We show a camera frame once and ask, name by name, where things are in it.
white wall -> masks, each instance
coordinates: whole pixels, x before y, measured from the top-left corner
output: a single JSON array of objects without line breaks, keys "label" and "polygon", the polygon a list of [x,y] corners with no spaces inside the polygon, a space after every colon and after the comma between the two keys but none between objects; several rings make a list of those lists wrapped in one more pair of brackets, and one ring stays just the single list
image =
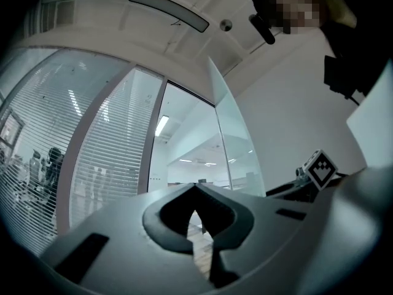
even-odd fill
[{"label": "white wall", "polygon": [[199,101],[168,142],[170,164],[219,133],[214,108]]},{"label": "white wall", "polygon": [[347,123],[368,167],[393,165],[393,63],[382,75]]},{"label": "white wall", "polygon": [[294,180],[295,169],[320,148],[342,173],[365,167],[346,125],[356,106],[323,83],[324,55],[332,52],[318,32],[236,97],[267,191]]},{"label": "white wall", "polygon": [[168,167],[166,166],[168,147],[154,143],[149,172],[149,191],[168,187]]}]

ceiling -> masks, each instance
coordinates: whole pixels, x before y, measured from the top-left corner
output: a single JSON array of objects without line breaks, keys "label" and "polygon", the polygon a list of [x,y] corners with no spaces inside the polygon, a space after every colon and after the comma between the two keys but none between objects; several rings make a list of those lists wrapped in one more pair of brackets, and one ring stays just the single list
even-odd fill
[{"label": "ceiling", "polygon": [[224,147],[219,134],[182,156],[182,159],[192,162],[176,161],[171,163],[170,166],[194,169],[195,167],[205,167],[205,163],[215,163],[217,165],[210,165],[209,167],[215,170],[225,171],[227,169]]},{"label": "ceiling", "polygon": [[160,136],[156,137],[156,140],[160,143],[167,143],[197,104],[203,104],[208,109],[213,108],[199,98],[168,83],[158,120],[162,116],[168,116],[169,119]]},{"label": "ceiling", "polygon": [[[150,7],[128,0],[76,0],[56,6],[53,29],[65,26],[94,27],[124,33],[124,38],[180,64],[204,67],[210,56],[226,75],[258,49],[264,40],[249,23],[255,13],[251,0],[172,0],[203,17],[209,27],[203,33]],[[219,23],[233,22],[229,32]]]}]

glass door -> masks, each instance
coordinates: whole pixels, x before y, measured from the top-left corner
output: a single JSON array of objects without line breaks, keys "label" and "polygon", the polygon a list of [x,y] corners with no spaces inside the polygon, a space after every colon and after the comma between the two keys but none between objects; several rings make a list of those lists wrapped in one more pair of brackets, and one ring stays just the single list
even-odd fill
[{"label": "glass door", "polygon": [[76,160],[70,227],[109,202],[138,193],[142,153],[162,82],[163,76],[137,66],[102,103]]},{"label": "glass door", "polygon": [[208,69],[227,156],[230,187],[234,191],[264,197],[266,193],[259,161],[238,105],[210,58]]}]

black slot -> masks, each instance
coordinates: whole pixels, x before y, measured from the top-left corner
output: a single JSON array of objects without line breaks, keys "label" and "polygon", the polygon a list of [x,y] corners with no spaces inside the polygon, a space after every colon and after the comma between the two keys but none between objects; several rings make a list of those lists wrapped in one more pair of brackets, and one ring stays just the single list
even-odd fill
[{"label": "black slot", "polygon": [[292,211],[292,210],[287,210],[287,209],[279,209],[276,211],[277,214],[280,214],[282,216],[286,216],[287,218],[291,219],[297,219],[299,221],[302,221],[306,217],[306,213],[303,212],[297,212],[297,211]]},{"label": "black slot", "polygon": [[108,240],[106,236],[91,234],[55,268],[56,272],[78,284]]}]

floor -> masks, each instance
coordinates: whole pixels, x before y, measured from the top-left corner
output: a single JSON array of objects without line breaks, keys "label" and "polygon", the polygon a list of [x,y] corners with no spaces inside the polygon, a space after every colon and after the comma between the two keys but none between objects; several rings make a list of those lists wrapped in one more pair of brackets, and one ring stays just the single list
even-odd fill
[{"label": "floor", "polygon": [[187,239],[193,243],[194,263],[206,279],[208,279],[211,267],[213,239],[209,233],[202,234],[201,225],[198,226],[192,223],[189,224]]}]

